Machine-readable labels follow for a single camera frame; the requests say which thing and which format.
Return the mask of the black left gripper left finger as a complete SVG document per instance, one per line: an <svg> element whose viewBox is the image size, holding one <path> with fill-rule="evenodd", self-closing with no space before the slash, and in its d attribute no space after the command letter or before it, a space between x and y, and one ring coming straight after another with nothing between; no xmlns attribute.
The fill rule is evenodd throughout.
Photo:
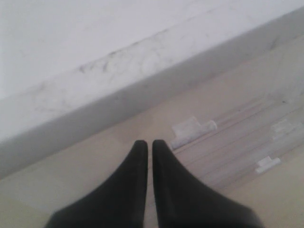
<svg viewBox="0 0 304 228"><path fill-rule="evenodd" d="M148 174L148 144L134 142L117 170L98 188L55 212L48 228L142 228Z"/></svg>

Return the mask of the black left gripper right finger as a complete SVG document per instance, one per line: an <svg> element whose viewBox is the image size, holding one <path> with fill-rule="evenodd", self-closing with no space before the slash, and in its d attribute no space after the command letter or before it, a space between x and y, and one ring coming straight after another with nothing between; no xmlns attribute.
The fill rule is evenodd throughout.
<svg viewBox="0 0 304 228"><path fill-rule="evenodd" d="M209 188L164 140L152 143L153 188L161 228L258 228L256 213Z"/></svg>

